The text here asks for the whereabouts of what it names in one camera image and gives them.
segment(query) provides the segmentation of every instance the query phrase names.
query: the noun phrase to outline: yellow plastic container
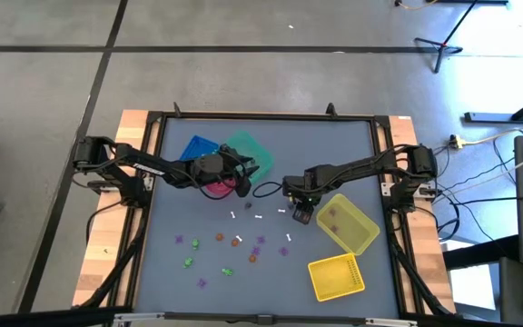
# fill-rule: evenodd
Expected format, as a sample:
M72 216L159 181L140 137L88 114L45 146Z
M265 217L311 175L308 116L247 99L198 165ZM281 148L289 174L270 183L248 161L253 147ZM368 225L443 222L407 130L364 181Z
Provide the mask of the yellow plastic container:
M342 194L336 194L316 215L316 222L347 253L361 255L380 228Z
M364 291L359 265L352 253L308 263L308 270L319 302Z

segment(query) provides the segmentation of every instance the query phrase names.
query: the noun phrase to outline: gray floor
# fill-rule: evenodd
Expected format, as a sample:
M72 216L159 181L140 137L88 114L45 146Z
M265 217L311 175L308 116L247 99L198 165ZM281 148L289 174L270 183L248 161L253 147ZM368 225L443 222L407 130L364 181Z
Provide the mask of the gray floor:
M117 6L115 0L0 1L0 44L103 45ZM465 8L130 0L117 44L411 46L417 35L441 40ZM123 109L171 109L173 101L183 110L300 113L322 113L334 102L341 113L410 115L419 141L433 147L450 134L475 140L510 128L460 118L467 111L514 112L523 105L523 1L480 6L453 40L466 51L446 60L440 74L429 70L431 54L114 54L89 134L114 136ZM14 309L99 60L99 54L0 54L0 200L6 203L0 213L0 313ZM512 156L511 138L498 141L505 159ZM439 160L445 163L444 154ZM451 154L439 182L447 186L496 163L491 144L469 147ZM459 199L510 194L513 184L501 178ZM70 305L85 220L95 202L90 193L71 189L36 310ZM485 203L472 209L489 235L501 237L517 231L514 207ZM445 202L435 210L442 222L452 218ZM467 212L458 236L487 240Z

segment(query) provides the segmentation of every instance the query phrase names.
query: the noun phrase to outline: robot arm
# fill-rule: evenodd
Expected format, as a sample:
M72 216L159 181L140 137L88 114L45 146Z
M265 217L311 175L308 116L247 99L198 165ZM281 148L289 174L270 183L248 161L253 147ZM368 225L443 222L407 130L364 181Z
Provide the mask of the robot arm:
M396 165L396 155L406 154L406 170ZM342 165L321 164L306 169L303 176L283 177L281 189L295 205L293 218L308 223L321 197L338 189L344 183L381 173L401 178L390 188L390 207L405 212L415 210L413 194L422 183L437 176L437 162L433 151L422 145L403 145L399 150L389 149L379 155Z
M113 152L114 159L109 159L106 148ZM143 179L128 175L119 165L159 175L169 185L179 189L202 187L233 178L236 181L235 192L244 197L251 188L247 177L259 168L245 168L243 164L251 160L252 158L241 156L224 144L217 154L205 155L194 160L169 162L138 151L129 144L115 143L107 137L86 136L76 147L73 166L78 173L98 173L107 184L119 190L124 205L142 208L150 202Z

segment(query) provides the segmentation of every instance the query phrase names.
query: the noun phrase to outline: blue lid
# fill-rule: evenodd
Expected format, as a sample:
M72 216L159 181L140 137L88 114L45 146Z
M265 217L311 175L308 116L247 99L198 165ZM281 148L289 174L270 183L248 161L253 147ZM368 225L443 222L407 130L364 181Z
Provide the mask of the blue lid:
M195 135L181 154L181 160L191 160L206 154L215 154L219 145L205 138Z

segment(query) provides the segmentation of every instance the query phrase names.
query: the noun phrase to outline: tripod stand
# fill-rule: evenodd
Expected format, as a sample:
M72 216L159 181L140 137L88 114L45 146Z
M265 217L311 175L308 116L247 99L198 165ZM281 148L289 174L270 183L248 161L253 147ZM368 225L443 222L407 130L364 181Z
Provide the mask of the tripod stand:
M455 34L455 32L458 30L458 28L461 25L461 23L463 23L463 20L465 19L465 17L468 16L468 14L471 11L471 9L473 9L473 7L477 3L478 3L478 0L474 0L473 3L471 3L471 5L469 6L468 10L459 19L458 23L455 25L455 27L453 27L453 30L451 31L451 33L449 33L449 36L445 39L445 41L443 43L435 42L435 41L431 41L431 40L427 40L427 39L423 39L423 38L420 38L420 37L416 37L415 38L415 41L426 43L426 44L430 44L430 45L438 45L439 46L439 49L438 49L439 55L437 57L437 63L435 63L435 70L434 70L435 74L438 73L439 69L441 68L441 61L443 60L443 54L450 54L450 55L452 55L452 54L458 54L461 51L463 51L462 47L460 47L460 46L450 46L450 45L448 45L448 42L451 39L451 37Z

